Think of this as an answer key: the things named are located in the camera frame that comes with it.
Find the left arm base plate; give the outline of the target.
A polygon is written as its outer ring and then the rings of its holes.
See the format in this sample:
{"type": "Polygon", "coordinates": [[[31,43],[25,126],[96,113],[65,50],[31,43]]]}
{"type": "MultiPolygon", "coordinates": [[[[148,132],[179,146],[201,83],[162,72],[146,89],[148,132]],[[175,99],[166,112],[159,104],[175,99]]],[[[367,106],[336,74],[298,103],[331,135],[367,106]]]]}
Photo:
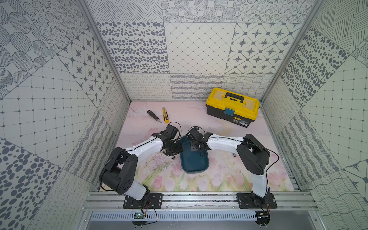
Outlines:
{"type": "Polygon", "coordinates": [[[126,196],[123,209],[161,209],[162,202],[162,193],[149,193],[148,195],[145,195],[141,200],[134,199],[131,196],[126,196]]]}

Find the teal plastic storage tray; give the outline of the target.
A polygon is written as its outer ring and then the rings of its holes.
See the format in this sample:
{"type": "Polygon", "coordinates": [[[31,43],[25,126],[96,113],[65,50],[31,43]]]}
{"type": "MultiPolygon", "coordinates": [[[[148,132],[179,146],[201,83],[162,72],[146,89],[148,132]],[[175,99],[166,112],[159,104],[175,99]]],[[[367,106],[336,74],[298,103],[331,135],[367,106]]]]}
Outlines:
{"type": "Polygon", "coordinates": [[[183,152],[180,153],[181,166],[187,174],[202,173],[209,167],[209,157],[206,150],[196,149],[186,136],[180,139],[183,152]]]}

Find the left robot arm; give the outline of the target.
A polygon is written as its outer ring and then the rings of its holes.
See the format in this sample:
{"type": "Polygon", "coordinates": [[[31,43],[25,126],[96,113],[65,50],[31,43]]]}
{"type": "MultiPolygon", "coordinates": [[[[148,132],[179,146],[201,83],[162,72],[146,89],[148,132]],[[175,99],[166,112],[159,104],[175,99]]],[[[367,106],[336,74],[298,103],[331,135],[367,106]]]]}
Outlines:
{"type": "Polygon", "coordinates": [[[100,187],[106,185],[109,191],[129,196],[143,204],[148,203],[148,187],[135,181],[137,165],[154,153],[161,152],[172,157],[183,152],[181,131],[181,128],[168,124],[165,130],[152,134],[148,140],[136,146],[113,149],[100,172],[100,187]]]}

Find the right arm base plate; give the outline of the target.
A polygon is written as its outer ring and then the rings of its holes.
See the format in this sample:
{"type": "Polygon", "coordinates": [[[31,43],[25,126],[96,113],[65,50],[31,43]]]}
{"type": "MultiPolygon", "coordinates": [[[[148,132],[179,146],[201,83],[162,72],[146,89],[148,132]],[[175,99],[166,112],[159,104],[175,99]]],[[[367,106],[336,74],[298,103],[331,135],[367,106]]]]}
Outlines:
{"type": "Polygon", "coordinates": [[[237,193],[236,199],[240,209],[277,209],[275,196],[268,193],[264,198],[253,193],[237,193]]]}

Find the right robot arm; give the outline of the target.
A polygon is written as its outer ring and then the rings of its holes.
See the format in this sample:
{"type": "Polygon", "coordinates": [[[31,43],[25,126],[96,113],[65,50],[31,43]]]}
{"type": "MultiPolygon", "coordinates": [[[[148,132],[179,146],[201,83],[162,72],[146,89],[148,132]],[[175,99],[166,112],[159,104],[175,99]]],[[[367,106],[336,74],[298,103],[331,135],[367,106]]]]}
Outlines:
{"type": "Polygon", "coordinates": [[[271,154],[255,136],[246,134],[244,137],[225,137],[210,132],[203,135],[191,128],[186,137],[198,150],[222,150],[238,154],[245,168],[252,174],[252,196],[262,200],[268,197],[270,187],[266,171],[271,154]]]}

